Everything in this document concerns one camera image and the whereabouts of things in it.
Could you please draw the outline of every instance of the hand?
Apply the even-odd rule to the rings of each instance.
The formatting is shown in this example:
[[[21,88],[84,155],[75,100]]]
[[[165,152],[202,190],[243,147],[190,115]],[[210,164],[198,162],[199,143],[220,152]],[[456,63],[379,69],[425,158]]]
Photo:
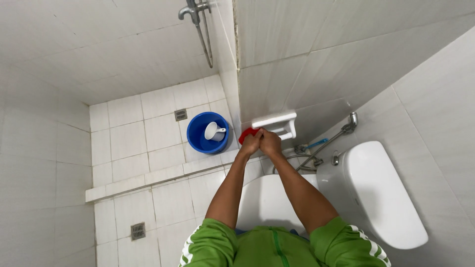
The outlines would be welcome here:
[[[239,152],[249,157],[254,154],[259,149],[262,133],[263,128],[260,128],[256,135],[252,136],[252,134],[248,134],[244,138],[244,142],[242,143]]]
[[[262,153],[269,157],[273,155],[280,155],[282,154],[280,141],[280,137],[276,133],[263,129],[263,138],[261,139],[259,148],[261,149]]]

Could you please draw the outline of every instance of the person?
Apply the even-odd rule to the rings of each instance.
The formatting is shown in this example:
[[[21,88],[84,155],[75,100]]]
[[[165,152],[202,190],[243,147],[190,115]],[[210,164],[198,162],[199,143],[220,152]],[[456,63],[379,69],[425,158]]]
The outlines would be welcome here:
[[[180,267],[390,267],[385,252],[288,162],[277,134],[260,129],[246,136],[203,223],[186,240]],[[310,241],[283,227],[256,226],[237,235],[238,208],[249,157],[260,149],[279,172],[285,193]]]

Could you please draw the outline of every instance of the zipper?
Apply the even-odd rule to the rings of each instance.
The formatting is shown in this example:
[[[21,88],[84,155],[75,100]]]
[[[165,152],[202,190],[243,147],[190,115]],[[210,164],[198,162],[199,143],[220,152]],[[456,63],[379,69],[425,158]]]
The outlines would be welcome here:
[[[280,259],[282,260],[282,264],[284,265],[284,267],[290,267],[287,257],[282,253],[282,250],[280,249],[279,236],[277,234],[277,231],[272,229],[271,226],[269,226],[269,230],[272,230],[272,233],[274,235],[274,244],[277,249],[277,254],[280,256]]]

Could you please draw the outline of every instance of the red cloth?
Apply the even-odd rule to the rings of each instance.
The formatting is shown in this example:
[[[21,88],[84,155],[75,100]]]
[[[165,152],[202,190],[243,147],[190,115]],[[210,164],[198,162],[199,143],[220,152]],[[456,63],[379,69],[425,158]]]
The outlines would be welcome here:
[[[249,134],[252,134],[252,136],[256,135],[257,132],[259,131],[259,129],[252,129],[251,127],[250,128],[247,128],[245,129],[241,136],[239,137],[238,141],[239,141],[239,144],[242,144],[244,142],[244,138],[246,136],[248,136]]]

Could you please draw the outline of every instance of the metal drain grate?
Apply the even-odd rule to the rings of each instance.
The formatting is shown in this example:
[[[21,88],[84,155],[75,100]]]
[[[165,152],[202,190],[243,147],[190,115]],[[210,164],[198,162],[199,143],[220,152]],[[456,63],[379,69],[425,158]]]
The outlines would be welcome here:
[[[188,118],[188,115],[186,115],[186,108],[175,111],[176,121],[186,120],[187,118]]]
[[[132,236],[132,240],[140,239],[145,237],[145,223],[137,223],[135,225],[130,226],[130,232]]]

